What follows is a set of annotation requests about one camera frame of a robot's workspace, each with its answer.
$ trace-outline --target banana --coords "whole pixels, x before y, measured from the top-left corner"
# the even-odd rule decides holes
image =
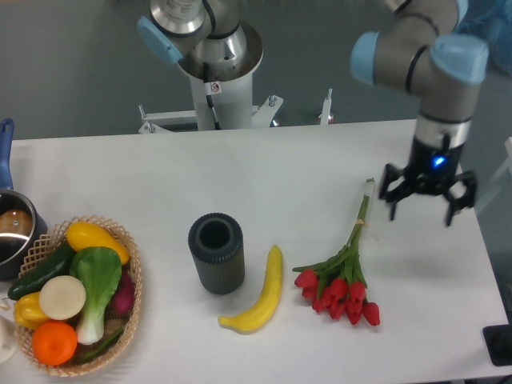
[[[255,332],[272,317],[278,306],[282,290],[282,252],[272,246],[266,260],[265,281],[256,303],[233,317],[219,316],[218,323],[242,334]]]

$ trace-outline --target cable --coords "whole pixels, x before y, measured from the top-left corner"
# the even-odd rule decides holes
[[[202,78],[203,78],[203,81],[205,84],[208,83],[208,70],[209,69],[210,69],[210,66],[208,65],[208,63],[204,62],[202,64]],[[206,95],[206,102],[208,103],[208,107],[210,108],[212,117],[214,118],[215,130],[221,130],[221,125],[218,122],[217,112],[215,112],[214,100],[212,99],[211,94]]]

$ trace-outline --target cooking pot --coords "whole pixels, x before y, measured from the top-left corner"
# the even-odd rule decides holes
[[[16,192],[10,175],[10,148],[14,122],[10,118],[0,123],[0,280],[18,277],[23,259],[34,242],[48,227],[34,204]]]

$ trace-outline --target yellow squash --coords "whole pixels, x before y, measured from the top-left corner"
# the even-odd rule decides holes
[[[248,334],[264,326],[274,314],[282,290],[282,253],[278,246],[272,246],[266,260],[265,281],[256,303],[233,317],[220,316],[218,323],[237,332]]]
[[[130,255],[124,245],[98,224],[92,222],[72,223],[67,229],[66,239],[71,248],[77,252],[90,246],[105,246],[118,253],[122,265],[125,265],[130,260]]]

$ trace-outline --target tulip bouquet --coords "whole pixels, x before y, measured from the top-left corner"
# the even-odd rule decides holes
[[[367,179],[366,185],[373,189],[374,180]],[[293,268],[294,272],[300,272],[295,285],[302,288],[302,296],[312,301],[318,314],[326,310],[333,320],[339,320],[346,313],[352,325],[356,325],[361,317],[372,326],[380,324],[378,305],[366,297],[368,285],[359,262],[359,238],[366,225],[370,195],[364,194],[352,233],[335,256],[317,264]]]

